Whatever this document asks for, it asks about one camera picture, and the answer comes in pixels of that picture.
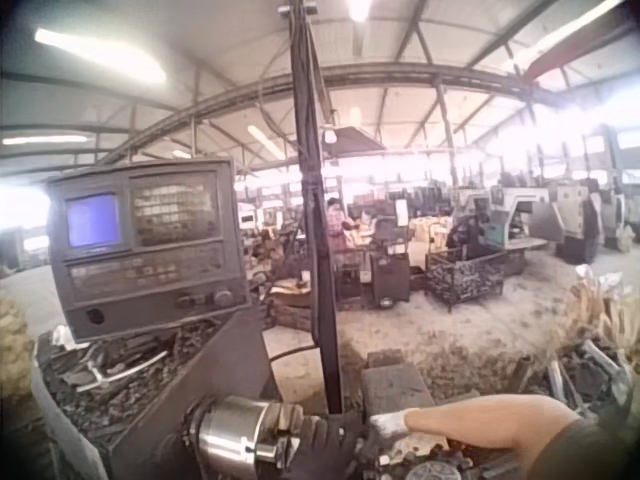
monitor screen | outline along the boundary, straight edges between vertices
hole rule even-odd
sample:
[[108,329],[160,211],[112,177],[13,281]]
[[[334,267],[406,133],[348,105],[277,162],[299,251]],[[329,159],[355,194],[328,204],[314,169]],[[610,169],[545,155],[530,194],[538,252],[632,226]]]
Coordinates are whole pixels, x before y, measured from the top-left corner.
[[105,194],[69,200],[67,225],[71,248],[117,245],[120,243],[117,197]]

